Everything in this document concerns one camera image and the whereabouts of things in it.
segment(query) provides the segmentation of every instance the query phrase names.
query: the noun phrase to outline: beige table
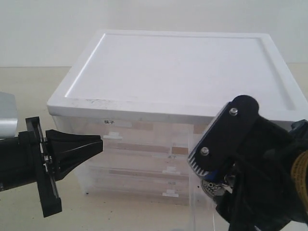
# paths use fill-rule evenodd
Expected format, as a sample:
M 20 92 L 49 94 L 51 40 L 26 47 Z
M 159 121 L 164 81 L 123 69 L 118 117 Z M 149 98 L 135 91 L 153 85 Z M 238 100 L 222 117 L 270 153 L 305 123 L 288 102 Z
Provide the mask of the beige table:
M 289 64 L 289 67 L 308 97 L 308 64 Z M 0 68 L 0 91 L 16 96 L 18 131 L 26 129 L 24 119 L 31 116 L 40 116 L 43 129 L 55 128 L 46 101 L 68 70 L 68 67 Z M 63 212 L 49 218 L 42 217 L 36 184 L 1 192 L 0 230 L 165 231 L 187 225 L 188 206 L 151 203 L 136 197 L 85 196 L 73 173 L 57 185 Z

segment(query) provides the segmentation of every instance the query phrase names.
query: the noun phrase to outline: screw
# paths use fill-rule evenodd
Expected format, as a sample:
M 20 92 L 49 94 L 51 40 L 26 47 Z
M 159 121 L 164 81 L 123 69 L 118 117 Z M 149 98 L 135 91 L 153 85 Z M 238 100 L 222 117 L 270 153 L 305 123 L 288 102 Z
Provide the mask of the screw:
M 200 150 L 200 154 L 201 154 L 201 155 L 206 156 L 206 155 L 209 155 L 209 153 L 210 153 L 210 150 L 209 150 L 207 147 L 203 147 L 203 148 Z
M 235 107 L 234 107 L 234 108 L 231 108 L 230 111 L 229 111 L 229 113 L 230 113 L 231 116 L 236 116 L 238 112 L 239 112 L 239 111 L 238 111 L 237 108 L 235 108 Z

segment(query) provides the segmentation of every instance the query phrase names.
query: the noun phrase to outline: plastic container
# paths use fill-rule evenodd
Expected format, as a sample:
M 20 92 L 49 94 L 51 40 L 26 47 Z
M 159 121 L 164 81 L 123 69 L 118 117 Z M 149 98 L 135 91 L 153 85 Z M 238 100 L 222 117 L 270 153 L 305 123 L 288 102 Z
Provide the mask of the plastic container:
M 189 203 L 189 230 L 227 230 L 186 158 L 222 106 L 241 94 L 284 128 L 308 115 L 268 35 L 99 31 L 48 110 L 60 131 L 104 140 L 104 152 L 76 170 L 84 192 Z

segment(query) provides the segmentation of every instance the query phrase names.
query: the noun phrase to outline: white wall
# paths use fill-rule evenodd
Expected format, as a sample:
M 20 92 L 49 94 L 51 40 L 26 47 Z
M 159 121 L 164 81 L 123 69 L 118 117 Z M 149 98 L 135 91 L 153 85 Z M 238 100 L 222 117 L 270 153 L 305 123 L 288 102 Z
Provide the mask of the white wall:
M 98 28 L 269 33 L 308 62 L 306 0 L 2 0 L 0 66 L 71 66 Z

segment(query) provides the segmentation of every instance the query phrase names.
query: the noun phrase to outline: white lid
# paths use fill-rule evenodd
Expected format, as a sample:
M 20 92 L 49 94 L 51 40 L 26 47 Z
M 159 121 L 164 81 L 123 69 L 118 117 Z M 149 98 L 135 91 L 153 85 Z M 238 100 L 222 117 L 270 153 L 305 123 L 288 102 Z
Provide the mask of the white lid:
M 55 116 L 200 123 L 248 94 L 275 121 L 308 104 L 265 34 L 100 31 L 48 101 Z

